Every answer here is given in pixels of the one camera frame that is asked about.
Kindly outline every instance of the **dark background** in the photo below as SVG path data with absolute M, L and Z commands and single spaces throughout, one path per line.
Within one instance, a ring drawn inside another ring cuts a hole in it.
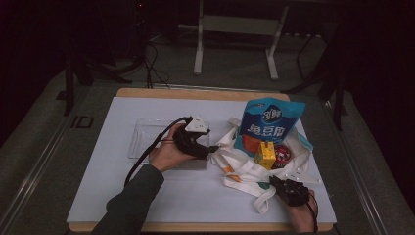
M 65 67 L 63 35 L 76 45 L 78 52 L 100 63 L 110 64 L 114 57 L 137 53 L 128 50 L 140 36 L 132 24 L 137 19 L 131 1 L 56 2 L 8 0 L 0 5 L 0 144 L 13 132 L 50 79 Z M 151 2 L 141 16 L 146 21 L 144 31 L 163 30 L 174 39 L 178 24 L 197 24 L 197 1 Z M 207 11 L 226 7 L 224 1 L 211 3 Z M 321 19 L 335 21 L 337 14 L 347 10 L 336 9 Z M 294 6 L 284 30 L 310 33 L 315 30 L 316 19 L 322 16 L 320 10 Z M 241 11 L 258 17 L 274 14 L 257 11 L 253 5 Z M 346 68 L 346 89 L 352 93 L 413 211 L 414 11 L 413 1 L 374 1 L 354 13 L 351 27 L 340 35 L 341 42 L 334 49 L 337 53 L 322 60 L 323 66 L 335 66 L 353 48 L 355 56 Z

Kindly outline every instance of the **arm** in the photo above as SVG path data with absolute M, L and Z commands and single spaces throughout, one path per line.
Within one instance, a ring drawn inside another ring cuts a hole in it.
M 164 182 L 161 173 L 194 158 L 180 152 L 172 141 L 178 126 L 171 127 L 161 146 L 150 154 L 151 165 L 144 164 L 122 192 L 108 201 L 107 213 L 92 234 L 140 233 L 150 204 Z
M 107 213 L 92 234 L 139 234 L 163 182 L 159 170 L 143 165 L 124 190 L 108 201 Z
M 317 206 L 313 201 L 314 191 L 309 190 L 310 197 L 309 204 L 314 213 L 317 213 Z M 314 219 L 313 214 L 306 205 L 300 207 L 289 207 L 286 205 L 286 209 L 293 225 L 293 229 L 299 234 L 314 234 Z

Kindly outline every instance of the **black stand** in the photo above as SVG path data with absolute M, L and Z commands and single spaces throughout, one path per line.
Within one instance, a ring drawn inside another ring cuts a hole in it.
M 67 105 L 64 113 L 65 116 L 70 113 L 74 104 L 73 74 L 76 74 L 76 77 L 82 85 L 92 85 L 94 78 L 91 74 L 91 68 L 95 71 L 100 71 L 106 77 L 116 82 L 132 83 L 131 80 L 118 76 L 115 72 L 108 70 L 101 64 L 95 62 L 93 59 L 76 53 L 73 46 L 69 44 L 69 41 L 65 36 L 62 38 L 62 44 L 67 55 L 65 96 Z
M 357 57 L 365 46 L 364 17 L 362 10 L 358 8 L 349 10 L 339 24 L 331 42 L 327 45 L 319 63 L 308 78 L 300 85 L 291 89 L 282 90 L 282 93 L 295 94 L 303 89 L 323 81 L 318 91 L 318 98 L 328 101 L 336 91 L 333 121 L 342 130 L 341 114 L 346 79 L 349 71 L 356 66 L 354 58 Z

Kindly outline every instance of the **white tote bag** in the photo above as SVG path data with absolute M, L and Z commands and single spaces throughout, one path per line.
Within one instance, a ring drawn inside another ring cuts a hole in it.
M 254 158 L 233 147 L 240 122 L 234 118 L 231 118 L 230 122 L 234 127 L 218 141 L 217 145 L 220 148 L 212 154 L 212 162 L 225 171 L 225 186 L 256 196 L 254 207 L 259 213 L 266 213 L 268 199 L 276 193 L 276 189 L 269 184 L 269 176 L 275 175 L 285 180 L 293 175 L 294 171 L 306 172 L 312 146 L 293 128 L 282 144 L 290 148 L 294 157 L 284 168 L 267 170 L 256 164 Z

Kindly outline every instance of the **gray sleeve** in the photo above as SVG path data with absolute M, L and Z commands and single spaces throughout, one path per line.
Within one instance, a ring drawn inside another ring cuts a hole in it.
M 163 182 L 161 172 L 144 164 L 122 192 L 108 201 L 107 213 L 92 234 L 139 234 Z

